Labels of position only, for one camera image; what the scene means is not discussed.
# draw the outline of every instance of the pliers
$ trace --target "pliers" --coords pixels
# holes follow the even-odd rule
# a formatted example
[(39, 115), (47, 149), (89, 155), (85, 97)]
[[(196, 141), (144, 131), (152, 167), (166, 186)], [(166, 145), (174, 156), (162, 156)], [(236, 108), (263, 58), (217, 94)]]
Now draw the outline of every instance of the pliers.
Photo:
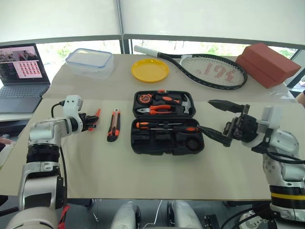
[(172, 111), (157, 111), (157, 110), (171, 109), (171, 108), (172, 108), (172, 106), (170, 106), (170, 105), (158, 105), (158, 106), (150, 106), (149, 108), (141, 108), (141, 109), (138, 109), (137, 112), (149, 113), (150, 115), (169, 114), (169, 113), (172, 113)]

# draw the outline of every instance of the white grip tape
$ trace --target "white grip tape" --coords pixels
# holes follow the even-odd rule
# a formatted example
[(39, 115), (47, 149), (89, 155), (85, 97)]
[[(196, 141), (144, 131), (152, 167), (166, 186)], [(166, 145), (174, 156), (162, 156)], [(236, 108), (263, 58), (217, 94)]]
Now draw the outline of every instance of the white grip tape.
[(155, 50), (152, 50), (152, 49), (147, 49), (147, 48), (143, 48), (143, 47), (140, 47), (138, 45), (135, 45), (134, 46), (134, 50), (136, 52), (141, 52), (141, 53), (144, 53), (144, 54), (147, 54), (147, 55), (150, 55), (150, 56), (154, 56), (154, 57), (158, 57), (158, 51), (155, 51)]

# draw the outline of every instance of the plastic food container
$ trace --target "plastic food container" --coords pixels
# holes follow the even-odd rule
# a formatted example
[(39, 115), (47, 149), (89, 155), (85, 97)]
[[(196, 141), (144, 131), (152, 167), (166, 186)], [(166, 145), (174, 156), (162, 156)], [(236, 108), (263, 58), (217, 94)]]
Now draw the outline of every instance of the plastic food container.
[(77, 75), (107, 79), (113, 71), (113, 54), (91, 49), (76, 49), (66, 63)]

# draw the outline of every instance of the hammer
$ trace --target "hammer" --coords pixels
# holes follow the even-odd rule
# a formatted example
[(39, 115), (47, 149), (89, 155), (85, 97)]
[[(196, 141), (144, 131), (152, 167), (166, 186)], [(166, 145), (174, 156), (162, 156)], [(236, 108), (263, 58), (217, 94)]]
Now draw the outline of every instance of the hammer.
[(184, 106), (184, 114), (189, 114), (189, 109), (191, 108), (191, 101), (189, 99), (189, 97), (187, 97), (185, 94), (184, 96), (186, 97), (186, 101), (182, 101), (179, 99), (173, 99), (171, 97), (168, 96), (160, 96), (160, 95), (156, 95), (155, 96), (155, 100), (159, 101), (165, 101), (166, 104), (171, 104), (171, 105), (181, 105)]

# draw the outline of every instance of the tennis racket strings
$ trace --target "tennis racket strings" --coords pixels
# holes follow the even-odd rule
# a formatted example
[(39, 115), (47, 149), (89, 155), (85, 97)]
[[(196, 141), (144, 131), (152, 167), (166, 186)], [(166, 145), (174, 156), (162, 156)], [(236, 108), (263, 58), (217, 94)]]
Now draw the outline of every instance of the tennis racket strings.
[(213, 57), (185, 57), (180, 65), (195, 77), (223, 86), (236, 86), (244, 82), (244, 72), (229, 62)]

